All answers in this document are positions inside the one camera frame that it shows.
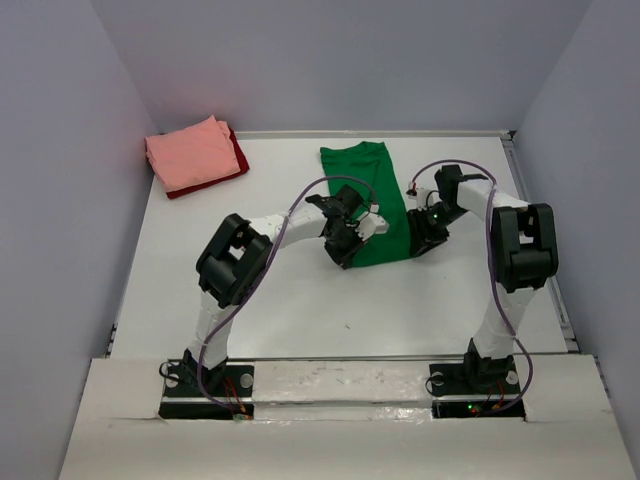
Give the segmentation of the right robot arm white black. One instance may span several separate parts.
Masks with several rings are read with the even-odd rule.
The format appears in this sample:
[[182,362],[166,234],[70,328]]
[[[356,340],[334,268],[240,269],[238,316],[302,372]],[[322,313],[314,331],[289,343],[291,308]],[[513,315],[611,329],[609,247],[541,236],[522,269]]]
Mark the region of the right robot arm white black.
[[530,204],[499,190],[495,176],[464,160],[433,163],[436,186],[420,188],[410,180],[407,195],[415,206],[407,213],[410,255],[420,257],[443,245],[449,227],[465,214],[484,224],[491,297],[482,323],[459,363],[434,364],[427,380],[435,397],[492,396],[495,388],[518,396],[514,352],[523,347],[518,330],[526,310],[559,267],[552,208]]

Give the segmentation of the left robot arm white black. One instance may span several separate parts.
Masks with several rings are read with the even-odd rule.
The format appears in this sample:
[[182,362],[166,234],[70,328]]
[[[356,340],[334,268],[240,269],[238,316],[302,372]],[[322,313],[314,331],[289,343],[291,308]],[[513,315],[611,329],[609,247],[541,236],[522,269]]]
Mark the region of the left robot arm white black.
[[256,291],[279,250],[321,238],[331,260],[346,269],[374,236],[387,230],[379,206],[367,206],[349,185],[334,195],[298,198],[284,213],[257,219],[228,215],[196,262],[199,315],[177,378],[201,395],[211,395],[219,388],[233,319]]

